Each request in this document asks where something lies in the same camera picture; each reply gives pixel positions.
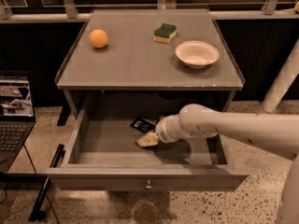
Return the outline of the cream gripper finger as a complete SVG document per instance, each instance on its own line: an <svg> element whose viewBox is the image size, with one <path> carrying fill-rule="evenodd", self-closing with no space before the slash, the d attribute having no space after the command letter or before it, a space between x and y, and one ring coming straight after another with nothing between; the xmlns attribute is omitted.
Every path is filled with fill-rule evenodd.
<svg viewBox="0 0 299 224"><path fill-rule="evenodd" d="M150 140L148 139L147 136L142 136L141 138L139 138L136 143L140 146L140 147L148 147L150 144Z"/></svg>

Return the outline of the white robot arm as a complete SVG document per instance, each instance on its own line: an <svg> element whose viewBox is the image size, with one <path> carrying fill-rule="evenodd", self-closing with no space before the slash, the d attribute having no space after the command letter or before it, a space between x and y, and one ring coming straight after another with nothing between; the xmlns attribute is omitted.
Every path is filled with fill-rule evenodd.
<svg viewBox="0 0 299 224"><path fill-rule="evenodd" d="M160 120L155 130L137 143L156 146L222 134L292 161L282 191L276 224L299 224L299 116L274 112L299 74L299 40L265 95L263 114L218 112L202 105L186 105L178 114Z"/></svg>

